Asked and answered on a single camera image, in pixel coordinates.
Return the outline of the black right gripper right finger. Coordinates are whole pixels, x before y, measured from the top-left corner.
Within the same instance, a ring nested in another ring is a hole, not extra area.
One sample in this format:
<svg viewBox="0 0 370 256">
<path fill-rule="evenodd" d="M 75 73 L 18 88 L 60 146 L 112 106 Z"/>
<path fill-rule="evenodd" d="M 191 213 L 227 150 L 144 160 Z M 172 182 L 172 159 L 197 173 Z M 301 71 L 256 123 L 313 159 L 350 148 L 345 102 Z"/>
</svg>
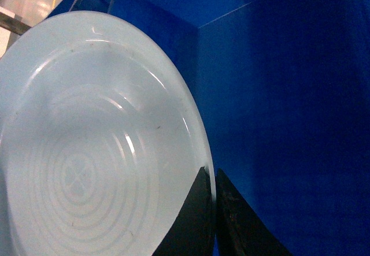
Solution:
<svg viewBox="0 0 370 256">
<path fill-rule="evenodd" d="M 291 255 L 222 169 L 217 171 L 216 236 L 220 255 Z"/>
</svg>

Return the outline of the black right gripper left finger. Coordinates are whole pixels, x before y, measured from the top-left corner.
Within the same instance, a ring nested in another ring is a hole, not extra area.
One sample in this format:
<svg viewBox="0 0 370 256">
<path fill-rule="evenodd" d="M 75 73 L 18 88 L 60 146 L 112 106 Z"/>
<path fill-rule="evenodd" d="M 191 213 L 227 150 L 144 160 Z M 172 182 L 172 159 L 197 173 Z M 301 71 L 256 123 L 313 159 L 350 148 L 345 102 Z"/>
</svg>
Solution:
<svg viewBox="0 0 370 256">
<path fill-rule="evenodd" d="M 201 167 L 179 214 L 154 254 L 212 255 L 214 245 L 214 203 L 210 176 Z"/>
</svg>

